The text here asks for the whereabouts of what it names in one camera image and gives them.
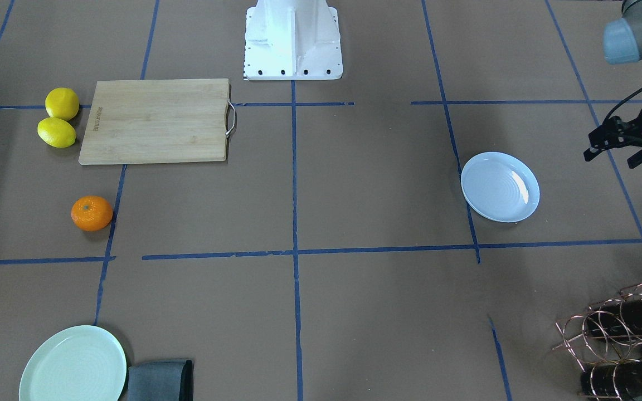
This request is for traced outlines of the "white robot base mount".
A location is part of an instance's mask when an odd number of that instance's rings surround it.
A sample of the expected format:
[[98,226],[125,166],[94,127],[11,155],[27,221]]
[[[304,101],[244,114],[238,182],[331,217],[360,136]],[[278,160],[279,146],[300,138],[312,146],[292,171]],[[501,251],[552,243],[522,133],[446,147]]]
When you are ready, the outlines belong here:
[[336,8],[326,1],[258,1],[246,10],[243,79],[338,80],[343,76]]

